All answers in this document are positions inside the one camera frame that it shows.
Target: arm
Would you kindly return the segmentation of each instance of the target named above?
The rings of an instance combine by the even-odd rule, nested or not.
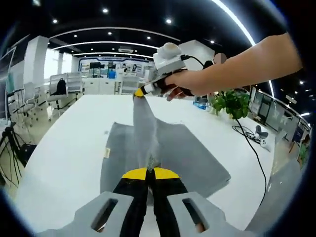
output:
[[[175,84],[192,90],[193,94],[205,95],[280,78],[301,68],[300,57],[286,33],[269,36],[224,64],[169,76],[166,84]]]

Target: curved ceiling light strip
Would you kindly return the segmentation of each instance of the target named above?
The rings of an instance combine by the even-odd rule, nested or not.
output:
[[[249,42],[251,43],[252,46],[254,46],[256,43],[253,40],[252,36],[250,35],[250,33],[248,32],[248,30],[246,29],[246,27],[241,23],[241,21],[239,21],[239,19],[236,17],[236,15],[228,8],[226,7],[225,4],[223,4],[220,0],[211,0],[212,2],[214,2],[216,5],[218,5],[224,12],[226,12],[230,18],[238,25],[238,27],[242,30],[242,32],[244,33],[244,35],[247,37],[247,39],[249,40]],[[273,86],[272,86],[272,82],[269,81],[269,86],[270,86],[270,90],[271,90],[271,95],[273,97],[275,97],[275,93],[273,90]]]
[[[59,46],[59,47],[53,48],[53,50],[60,49],[60,48],[65,48],[65,47],[76,46],[76,45],[82,45],[82,44],[91,44],[91,43],[120,43],[120,44],[130,44],[130,45],[137,45],[137,46],[143,46],[143,47],[158,49],[158,47],[154,47],[154,46],[147,45],[147,44],[141,44],[141,43],[120,42],[120,41],[91,41],[91,42],[67,44],[67,45],[63,45],[63,46]]]
[[[67,32],[64,32],[64,33],[60,33],[60,34],[57,34],[55,36],[50,37],[49,39],[52,39],[52,38],[55,38],[55,37],[58,37],[58,36],[62,36],[62,35],[66,35],[66,34],[71,34],[71,33],[74,33],[74,32],[79,32],[79,31],[90,31],[90,30],[100,30],[100,29],[117,29],[117,30],[142,31],[142,32],[147,32],[147,33],[158,35],[158,36],[163,36],[163,37],[166,37],[166,38],[169,38],[169,39],[172,39],[172,40],[180,41],[179,39],[177,39],[175,37],[167,36],[167,35],[155,32],[155,31],[147,31],[147,30],[137,29],[137,28],[115,27],[115,26],[101,26],[101,27],[82,28],[82,29],[78,29],[78,30],[73,30],[73,31],[67,31]]]
[[[80,55],[90,55],[90,54],[115,54],[115,55],[129,55],[129,56],[138,56],[143,58],[152,58],[151,56],[146,56],[142,54],[134,54],[134,53],[120,53],[120,52],[93,52],[93,53],[77,53],[73,54],[73,56],[80,56]]]

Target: floor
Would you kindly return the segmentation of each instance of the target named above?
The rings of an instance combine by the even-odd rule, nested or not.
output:
[[[48,118],[52,114],[56,114],[56,110],[54,110],[48,104],[43,104],[36,111],[36,117],[39,120],[38,121],[36,121],[35,119],[32,120],[33,126],[30,126],[28,123],[23,124],[23,122],[24,122],[23,116],[18,115],[18,114],[14,114],[12,116],[12,120],[17,121],[17,125],[14,127],[14,129],[15,129],[15,132],[21,136],[21,138],[19,138],[19,141],[21,143],[23,143],[22,142],[22,139],[23,139],[26,143],[38,144],[40,142],[41,138],[45,135],[45,133],[50,129],[50,127],[59,118],[59,115],[57,114],[56,116],[53,116],[51,118],[51,121],[49,121]],[[272,176],[271,176],[271,181],[270,181],[268,188],[267,188],[267,193],[270,191],[270,188],[272,186],[271,182],[274,182],[274,180],[276,180],[276,182],[282,183],[282,181],[280,181],[280,180],[283,180],[284,177],[287,176],[287,175],[283,175],[283,173],[288,173],[288,171],[286,171],[287,164],[289,164],[290,161],[293,161],[296,159],[297,152],[298,152],[297,149],[294,149],[292,151],[292,153],[290,153],[290,154],[288,153],[288,151],[289,151],[288,142],[281,140],[280,142],[278,142],[276,144],[274,164],[272,167]],[[23,168],[22,164],[20,162],[18,162],[18,167],[16,167],[17,172],[15,172],[14,163],[12,160],[12,154],[10,152],[10,148],[5,149],[4,152],[2,153],[2,155],[0,156],[0,165],[1,165],[2,170],[3,170],[2,172],[4,172],[6,174],[6,176],[14,183],[14,184],[12,184],[12,183],[7,181],[7,184],[5,186],[5,190],[7,191],[8,195],[14,200],[16,190],[18,187],[18,180],[21,179],[18,168],[20,168],[20,172],[21,172],[22,176],[23,176],[23,169],[24,168]],[[271,188],[271,191],[273,189],[274,190],[277,189],[275,187],[277,187],[277,186],[273,185],[273,187]],[[287,189],[292,190],[293,185],[289,185],[287,187]],[[262,213],[260,213],[260,211],[258,211],[258,218],[257,218],[257,220],[254,218],[255,221],[252,223],[252,226],[250,226],[251,227],[250,230],[255,231],[256,223],[260,223],[261,220],[263,219],[263,216],[267,217],[267,214],[266,213],[262,214]]]

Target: potted plant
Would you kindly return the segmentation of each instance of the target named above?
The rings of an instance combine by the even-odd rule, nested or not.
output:
[[[249,95],[244,92],[229,90],[221,92],[210,99],[216,115],[222,109],[226,109],[226,113],[232,119],[245,118],[249,111]]]

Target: gray cloth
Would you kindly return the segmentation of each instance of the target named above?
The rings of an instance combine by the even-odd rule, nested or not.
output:
[[[176,172],[189,192],[209,197],[227,185],[228,171],[182,124],[155,118],[147,100],[134,98],[134,126],[114,123],[101,170],[101,193],[113,191],[129,170],[156,164]]]

